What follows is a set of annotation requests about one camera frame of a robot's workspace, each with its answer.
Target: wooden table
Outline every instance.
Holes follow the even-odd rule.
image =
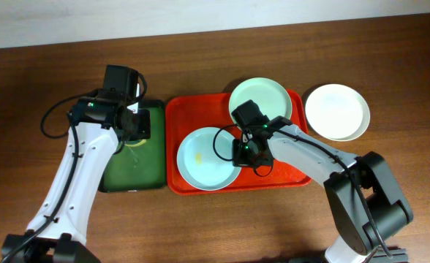
[[[138,69],[148,97],[231,91],[269,77],[299,94],[342,83],[369,103],[368,131],[342,150],[382,154],[415,213],[388,240],[430,262],[430,14],[0,49],[0,247],[22,234],[64,152],[39,120],[102,86],[106,64]],[[66,105],[48,123],[67,128]],[[337,236],[325,192],[300,188],[181,197],[168,187],[98,193],[87,247],[103,262],[248,262],[323,251]]]

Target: green cutting board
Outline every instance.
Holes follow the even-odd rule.
[[[166,184],[163,103],[141,102],[141,107],[150,111],[150,139],[127,142],[122,152],[111,157],[103,173],[100,191],[134,191],[160,188]]]

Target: red tray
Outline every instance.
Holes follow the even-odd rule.
[[[308,133],[303,103],[300,96],[287,90],[293,104],[291,121],[303,132]],[[305,186],[311,178],[288,164],[275,160],[274,169],[269,176],[259,177],[251,168],[243,168],[239,176],[229,186],[217,191],[202,191],[189,185],[181,176],[176,163],[179,145],[184,138],[196,129],[203,127],[223,127],[232,124],[228,111],[231,94],[207,94],[182,96],[172,99],[166,106],[166,162],[167,183],[177,194],[213,194],[232,191],[245,191],[265,188]],[[237,127],[228,129],[234,137],[241,136]],[[257,171],[267,173],[269,168]]]

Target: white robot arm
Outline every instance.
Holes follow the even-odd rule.
[[[139,94],[138,80],[143,92]],[[48,195],[29,223],[25,235],[7,235],[2,246],[4,262],[99,262],[86,249],[86,229],[102,174],[111,156],[127,140],[148,139],[150,113],[138,110],[146,93],[143,76],[125,66],[108,65],[102,89],[62,100],[78,102],[68,113],[69,139]],[[116,151],[118,142],[121,147]],[[47,255],[54,248],[54,255]]]
[[[358,157],[356,154],[345,153],[341,150],[334,149],[310,137],[308,134],[305,134],[294,124],[285,126],[281,128],[281,130],[323,146],[328,151],[337,155],[349,168],[356,164],[355,158]],[[310,144],[298,143],[298,141],[292,140],[292,138],[284,134],[274,132],[274,135],[268,139],[267,142],[268,147],[271,149],[272,156],[275,159],[299,169],[322,187],[332,173],[344,171],[336,161],[325,155],[318,148]],[[360,255],[356,253],[340,236],[325,252],[325,258],[330,263],[360,263],[367,256],[368,254]]]
[[[252,100],[231,115],[242,131],[241,139],[233,140],[234,166],[255,171],[272,167],[277,159],[325,188],[340,234],[325,252],[330,263],[362,262],[378,246],[392,257],[384,240],[408,225],[413,213],[380,155],[370,152],[360,157],[332,148],[286,118],[269,120]],[[372,187],[374,193],[365,199],[361,187]]]

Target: white wall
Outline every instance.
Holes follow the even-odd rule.
[[[0,0],[0,47],[430,12],[430,0]]]

